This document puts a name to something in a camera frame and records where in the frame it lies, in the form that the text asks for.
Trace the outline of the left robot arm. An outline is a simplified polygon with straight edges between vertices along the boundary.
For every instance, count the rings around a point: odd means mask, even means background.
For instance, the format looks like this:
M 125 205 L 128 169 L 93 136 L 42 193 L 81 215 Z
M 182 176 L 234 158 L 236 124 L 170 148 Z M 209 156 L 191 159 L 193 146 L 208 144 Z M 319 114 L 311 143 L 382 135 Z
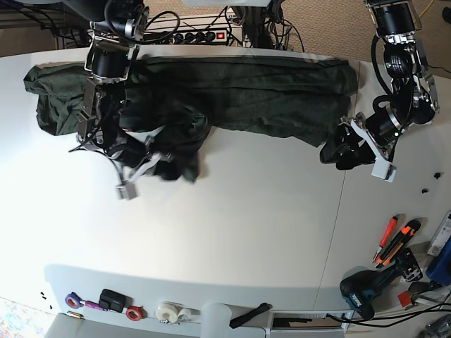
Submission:
M 343 117 L 320 152 L 323 164 L 338 170 L 372 165 L 386 180 L 400 137 L 411 125 L 429 124 L 440 108 L 424 46 L 415 37 L 421 21 L 410 1 L 367 1 L 376 33 L 371 42 L 373 70 L 384 93 L 373 100 L 373 114 Z

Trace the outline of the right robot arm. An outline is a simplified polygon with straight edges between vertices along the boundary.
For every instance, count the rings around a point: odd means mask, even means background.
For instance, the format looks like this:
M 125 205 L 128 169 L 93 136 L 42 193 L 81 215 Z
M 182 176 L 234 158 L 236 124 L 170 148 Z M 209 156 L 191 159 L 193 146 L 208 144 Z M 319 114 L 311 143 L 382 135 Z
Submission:
M 78 119 L 77 150 L 93 151 L 107 157 L 117 170 L 121 189 L 134 185 L 146 170 L 161 159 L 125 132 L 119 120 L 125 108 L 125 83 L 140 47 L 168 38 L 158 33 L 147 39 L 151 23 L 143 1 L 66 1 L 65 4 L 87 20 L 93 30 L 84 69 L 82 111 Z

